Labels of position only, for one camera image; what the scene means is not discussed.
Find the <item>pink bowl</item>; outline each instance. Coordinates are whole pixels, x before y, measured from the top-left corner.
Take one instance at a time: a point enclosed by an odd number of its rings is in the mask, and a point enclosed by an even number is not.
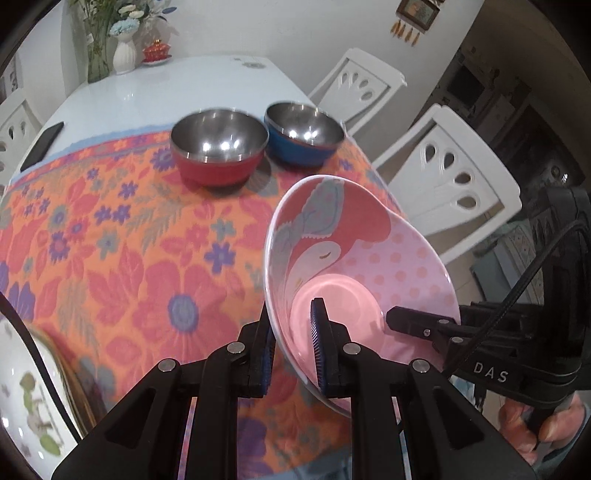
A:
[[[343,414],[349,399],[329,401],[317,386],[313,298],[324,298],[330,319],[346,325],[353,341],[405,364],[443,362],[428,342],[391,331],[389,309],[460,319],[449,275],[420,233],[362,186],[328,175],[298,182],[281,199],[265,243],[264,285],[283,354],[308,390]]]

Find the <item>white wall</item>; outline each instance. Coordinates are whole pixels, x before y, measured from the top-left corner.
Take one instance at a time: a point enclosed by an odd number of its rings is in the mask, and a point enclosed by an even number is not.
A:
[[[17,69],[31,109],[44,124],[86,77],[77,62],[67,1],[53,8],[23,41]]]
[[[398,0],[176,0],[175,56],[241,53],[270,58],[310,93],[345,51],[359,47],[394,66],[408,87],[356,139],[375,158],[411,125],[460,46],[484,0],[445,2],[417,45],[390,34]]]

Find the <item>floral tablecloth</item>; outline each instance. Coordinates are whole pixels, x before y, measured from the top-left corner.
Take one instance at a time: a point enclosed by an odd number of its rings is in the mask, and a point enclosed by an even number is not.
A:
[[[396,209],[350,141],[313,173],[354,180]],[[305,174],[265,160],[242,187],[187,187],[167,131],[66,155],[2,202],[0,290],[59,346],[100,417],[160,359],[203,359],[258,320],[267,227]],[[240,403],[239,478],[342,448],[349,428],[277,350],[269,394]]]

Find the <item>table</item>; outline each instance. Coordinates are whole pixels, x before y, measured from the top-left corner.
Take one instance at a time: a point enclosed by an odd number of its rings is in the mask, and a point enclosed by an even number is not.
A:
[[[309,172],[265,159],[243,186],[195,189],[182,182],[168,145],[170,124],[199,108],[262,115],[268,103],[304,100],[271,62],[258,61],[266,68],[231,57],[184,59],[81,88],[50,119],[66,121],[54,159],[7,191],[0,289],[58,345],[99,416],[160,359],[203,359],[259,318],[269,221]],[[350,140],[314,173],[357,181],[396,209]],[[277,351],[268,395],[240,402],[239,478],[305,478],[313,461],[312,470],[328,473],[346,461],[349,430]]]
[[[84,147],[89,137],[96,142],[113,133],[145,132],[150,126],[158,130],[207,108],[236,108],[262,119],[268,105],[282,100],[311,104],[271,60],[262,57],[201,56],[141,66],[126,75],[82,84],[60,105],[44,127],[65,123],[46,162]]]

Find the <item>person's hand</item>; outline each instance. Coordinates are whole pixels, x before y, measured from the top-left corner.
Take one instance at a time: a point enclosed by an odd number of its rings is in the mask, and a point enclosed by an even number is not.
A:
[[[499,410],[500,432],[506,440],[533,465],[538,459],[534,451],[537,439],[530,431],[521,414],[531,407],[507,398]],[[552,450],[564,448],[577,435],[585,420],[585,407],[578,394],[575,394],[567,410],[555,413],[547,418],[540,429],[539,439],[543,443],[552,443]]]

